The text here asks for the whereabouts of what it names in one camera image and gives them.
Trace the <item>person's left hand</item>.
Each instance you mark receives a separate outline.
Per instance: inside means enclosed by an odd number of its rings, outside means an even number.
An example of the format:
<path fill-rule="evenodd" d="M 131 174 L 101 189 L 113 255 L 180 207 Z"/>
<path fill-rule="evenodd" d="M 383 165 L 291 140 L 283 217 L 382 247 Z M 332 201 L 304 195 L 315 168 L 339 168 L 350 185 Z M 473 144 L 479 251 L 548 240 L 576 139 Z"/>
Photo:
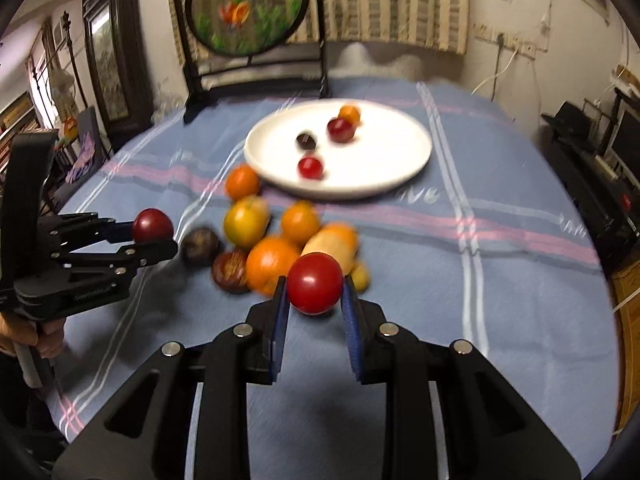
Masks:
<path fill-rule="evenodd" d="M 16 356 L 15 346 L 24 344 L 35 348 L 40 356 L 53 359 L 64 347 L 64 327 L 66 319 L 44 323 L 37 330 L 32 324 L 12 312 L 2 312 L 0 318 L 1 352 Z"/>

